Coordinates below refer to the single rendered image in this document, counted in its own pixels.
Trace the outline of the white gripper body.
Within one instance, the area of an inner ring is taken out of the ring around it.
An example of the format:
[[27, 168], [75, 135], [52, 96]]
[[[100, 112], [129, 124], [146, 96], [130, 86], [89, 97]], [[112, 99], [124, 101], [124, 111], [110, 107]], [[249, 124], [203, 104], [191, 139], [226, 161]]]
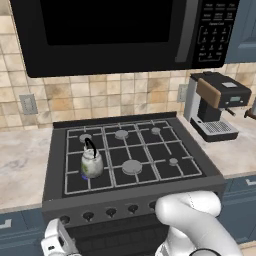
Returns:
[[81, 256], [59, 219], [51, 220], [41, 241], [44, 256]]

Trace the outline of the blue drawer front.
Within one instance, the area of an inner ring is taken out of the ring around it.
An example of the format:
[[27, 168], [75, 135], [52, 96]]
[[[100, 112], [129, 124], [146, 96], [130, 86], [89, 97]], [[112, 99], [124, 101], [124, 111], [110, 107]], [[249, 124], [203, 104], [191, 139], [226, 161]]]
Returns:
[[0, 236], [45, 228], [40, 208], [0, 213], [0, 224], [3, 224], [6, 219], [12, 219], [11, 228], [1, 229]]
[[246, 179], [256, 181], [256, 175], [228, 179], [223, 200], [230, 201], [256, 196], [256, 186], [248, 186], [245, 181]]

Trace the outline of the blue base cupboard door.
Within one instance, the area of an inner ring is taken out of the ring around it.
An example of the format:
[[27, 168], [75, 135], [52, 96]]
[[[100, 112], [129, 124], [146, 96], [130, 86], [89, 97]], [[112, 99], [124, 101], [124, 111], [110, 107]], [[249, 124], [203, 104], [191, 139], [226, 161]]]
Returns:
[[0, 256], [44, 256], [42, 238], [40, 231], [0, 236]]
[[256, 239], [256, 197], [222, 201], [222, 210], [217, 217], [237, 243]]

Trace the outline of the black oven door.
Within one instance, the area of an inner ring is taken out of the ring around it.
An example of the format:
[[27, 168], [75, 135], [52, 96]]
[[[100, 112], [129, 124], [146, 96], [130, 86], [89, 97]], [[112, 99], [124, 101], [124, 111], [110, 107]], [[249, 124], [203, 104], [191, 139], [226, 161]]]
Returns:
[[149, 214], [67, 231], [82, 256], [154, 256], [168, 229]]

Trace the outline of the dark grey gas stove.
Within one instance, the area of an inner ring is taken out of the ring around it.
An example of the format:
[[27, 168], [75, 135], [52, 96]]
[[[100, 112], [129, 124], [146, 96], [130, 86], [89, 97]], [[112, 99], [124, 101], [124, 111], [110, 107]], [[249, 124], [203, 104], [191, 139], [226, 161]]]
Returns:
[[[102, 156], [103, 173], [81, 175], [85, 138]], [[148, 204], [173, 193], [211, 191], [221, 196], [220, 171], [173, 112], [53, 125], [42, 214], [45, 221], [69, 216], [68, 228], [155, 214]], [[137, 205], [132, 214], [130, 205]], [[113, 217], [106, 214], [116, 208]], [[85, 212], [93, 212], [88, 222]]]

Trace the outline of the black microwave oven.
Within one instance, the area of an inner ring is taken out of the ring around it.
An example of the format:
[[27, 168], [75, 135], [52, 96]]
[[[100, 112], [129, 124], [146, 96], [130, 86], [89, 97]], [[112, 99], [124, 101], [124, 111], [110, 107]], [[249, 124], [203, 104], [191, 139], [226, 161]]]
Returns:
[[186, 0], [9, 0], [31, 78], [215, 68], [240, 0], [199, 0], [185, 62]]

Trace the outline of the black and white coffee machine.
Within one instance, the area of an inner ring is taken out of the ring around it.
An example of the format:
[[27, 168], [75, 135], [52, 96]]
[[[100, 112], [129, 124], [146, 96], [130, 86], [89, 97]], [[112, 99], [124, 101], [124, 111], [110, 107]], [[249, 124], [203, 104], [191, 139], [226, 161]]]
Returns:
[[235, 140], [239, 131], [221, 117], [224, 110], [246, 106], [251, 90], [219, 72], [192, 73], [184, 117], [206, 142]]

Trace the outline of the grey wall outlet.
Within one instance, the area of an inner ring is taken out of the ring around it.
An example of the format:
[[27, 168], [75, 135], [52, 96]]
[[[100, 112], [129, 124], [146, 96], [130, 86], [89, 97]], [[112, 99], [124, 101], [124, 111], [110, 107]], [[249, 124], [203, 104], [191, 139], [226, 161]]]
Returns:
[[38, 113], [35, 96], [33, 94], [20, 95], [19, 98], [25, 115], [34, 115]]
[[177, 95], [177, 101], [178, 102], [184, 102], [186, 100], [187, 89], [188, 89], [187, 84], [180, 84], [179, 85], [178, 95]]

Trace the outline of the blue wall cupboard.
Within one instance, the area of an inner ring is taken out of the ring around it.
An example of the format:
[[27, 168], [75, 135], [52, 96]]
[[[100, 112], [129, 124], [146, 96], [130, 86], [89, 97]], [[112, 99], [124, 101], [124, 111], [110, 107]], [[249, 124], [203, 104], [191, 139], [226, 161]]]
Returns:
[[226, 64], [256, 62], [256, 0], [240, 0]]

